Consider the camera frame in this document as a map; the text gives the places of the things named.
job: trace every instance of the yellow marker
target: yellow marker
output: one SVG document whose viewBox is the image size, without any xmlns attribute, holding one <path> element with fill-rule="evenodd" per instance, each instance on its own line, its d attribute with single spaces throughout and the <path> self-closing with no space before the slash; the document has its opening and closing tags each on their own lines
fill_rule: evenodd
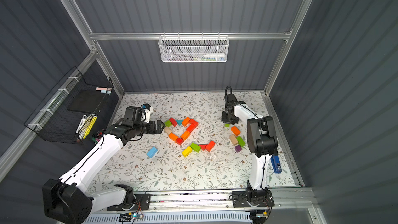
<svg viewBox="0 0 398 224">
<path fill-rule="evenodd" d="M 184 157 L 187 157 L 191 152 L 192 152 L 192 148 L 188 146 L 188 147 L 182 152 L 182 155 L 183 155 Z"/>
<path fill-rule="evenodd" d="M 86 130 L 84 131 L 83 139 L 87 137 L 87 135 L 90 133 L 91 128 L 93 127 L 95 121 L 97 120 L 97 116 L 93 116 L 90 123 L 88 124 Z"/>
</svg>

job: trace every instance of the blue block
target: blue block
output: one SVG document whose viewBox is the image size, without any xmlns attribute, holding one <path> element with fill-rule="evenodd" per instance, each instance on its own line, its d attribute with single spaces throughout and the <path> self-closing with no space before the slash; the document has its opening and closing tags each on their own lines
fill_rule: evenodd
<svg viewBox="0 0 398 224">
<path fill-rule="evenodd" d="M 152 158 L 153 155 L 155 155 L 157 151 L 158 151 L 157 148 L 152 147 L 152 149 L 147 153 L 148 157 Z"/>
</svg>

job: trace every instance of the triangular block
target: triangular block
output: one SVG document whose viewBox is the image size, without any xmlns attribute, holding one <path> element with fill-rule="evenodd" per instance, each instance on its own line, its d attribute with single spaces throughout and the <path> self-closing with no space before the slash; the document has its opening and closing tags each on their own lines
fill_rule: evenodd
<svg viewBox="0 0 398 224">
<path fill-rule="evenodd" d="M 207 146 L 207 144 L 200 144 L 199 146 L 200 146 L 200 148 L 202 149 L 202 151 L 204 151 L 205 148 L 206 148 L 206 146 Z"/>
</svg>

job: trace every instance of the blue device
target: blue device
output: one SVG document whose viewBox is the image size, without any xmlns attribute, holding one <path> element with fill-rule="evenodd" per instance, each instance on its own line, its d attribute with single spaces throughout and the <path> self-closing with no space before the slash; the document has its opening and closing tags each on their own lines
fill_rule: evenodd
<svg viewBox="0 0 398 224">
<path fill-rule="evenodd" d="M 271 157 L 272 167 L 274 169 L 275 174 L 280 174 L 282 172 L 281 163 L 279 162 L 278 155 L 272 155 Z"/>
</svg>

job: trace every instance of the black wire basket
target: black wire basket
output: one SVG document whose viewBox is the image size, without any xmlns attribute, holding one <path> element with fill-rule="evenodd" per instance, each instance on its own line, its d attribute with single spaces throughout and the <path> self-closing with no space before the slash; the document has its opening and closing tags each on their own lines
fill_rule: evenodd
<svg viewBox="0 0 398 224">
<path fill-rule="evenodd" d="M 96 132 L 94 125 L 102 108 L 116 93 L 112 89 L 109 77 L 79 72 L 65 88 L 58 89 L 51 102 L 42 102 L 25 126 L 45 141 L 83 144 Z"/>
</svg>

